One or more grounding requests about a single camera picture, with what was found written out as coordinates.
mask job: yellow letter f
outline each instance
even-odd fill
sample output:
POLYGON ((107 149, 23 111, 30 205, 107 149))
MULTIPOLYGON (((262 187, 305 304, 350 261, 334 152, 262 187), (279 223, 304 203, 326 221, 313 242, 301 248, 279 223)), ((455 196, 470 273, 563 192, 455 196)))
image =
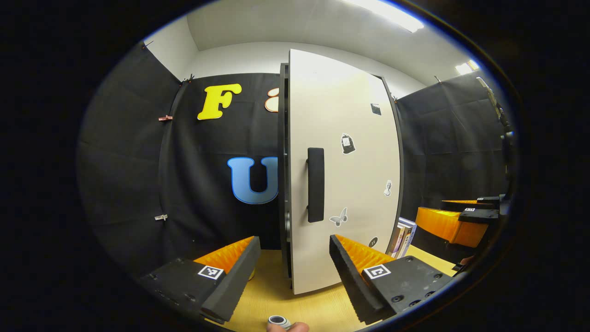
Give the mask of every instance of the yellow letter f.
POLYGON ((199 120, 219 119, 223 115, 223 112, 219 110, 219 104, 223 108, 227 108, 231 103, 231 92, 239 94, 242 92, 242 86, 239 84, 208 86, 205 92, 207 92, 207 96, 203 110, 197 114, 196 118, 199 120))

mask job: white wall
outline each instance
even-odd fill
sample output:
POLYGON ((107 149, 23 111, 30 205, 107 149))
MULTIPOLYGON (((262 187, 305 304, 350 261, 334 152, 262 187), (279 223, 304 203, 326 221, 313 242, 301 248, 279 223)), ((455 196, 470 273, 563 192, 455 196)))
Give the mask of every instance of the white wall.
POLYGON ((195 60, 198 50, 188 28, 186 16, 180 17, 146 37, 144 43, 177 79, 188 79, 189 65, 195 60))
POLYGON ((330 57, 368 73, 383 76, 392 95, 397 98, 426 87, 401 71, 358 54, 331 47, 289 42, 244 43, 199 51, 183 76, 189 77, 191 73, 195 77, 237 73, 279 73, 280 64, 289 62, 291 48, 330 57))

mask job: ceiling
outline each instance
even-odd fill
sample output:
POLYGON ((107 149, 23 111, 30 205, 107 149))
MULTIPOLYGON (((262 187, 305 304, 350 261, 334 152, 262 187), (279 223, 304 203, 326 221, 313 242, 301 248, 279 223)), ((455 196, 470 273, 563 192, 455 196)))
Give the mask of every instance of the ceiling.
POLYGON ((290 41, 356 53, 429 86, 458 75, 469 56, 434 27, 411 33, 341 0, 219 0, 187 15, 199 51, 258 41, 290 41))

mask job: ceiling light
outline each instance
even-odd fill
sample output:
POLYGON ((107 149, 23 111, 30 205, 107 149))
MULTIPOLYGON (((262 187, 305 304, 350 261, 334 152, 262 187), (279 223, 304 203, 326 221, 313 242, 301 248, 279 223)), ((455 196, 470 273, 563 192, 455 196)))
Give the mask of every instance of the ceiling light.
POLYGON ((409 32, 416 32, 418 29, 424 28, 424 25, 419 20, 406 14, 404 11, 393 7, 387 2, 379 0, 342 0, 348 3, 361 6, 372 11, 375 14, 381 15, 409 32))
POLYGON ((466 63, 455 66, 455 69, 457 69, 460 75, 469 74, 473 71, 466 63))
POLYGON ((473 60, 469 60, 469 61, 467 62, 467 64, 468 64, 468 65, 469 65, 469 67, 471 67, 471 69, 473 69, 473 70, 478 70, 478 69, 479 69, 479 66, 478 66, 478 65, 477 65, 477 63, 476 63, 475 61, 473 61, 473 60))

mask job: butterfly sticker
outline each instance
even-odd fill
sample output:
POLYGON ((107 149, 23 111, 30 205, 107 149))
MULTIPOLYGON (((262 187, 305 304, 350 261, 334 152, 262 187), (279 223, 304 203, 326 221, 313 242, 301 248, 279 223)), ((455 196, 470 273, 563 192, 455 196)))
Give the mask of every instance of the butterfly sticker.
POLYGON ((330 221, 336 224, 336 227, 340 227, 340 225, 345 223, 347 220, 348 216, 346 215, 346 208, 342 209, 339 217, 330 217, 330 221))

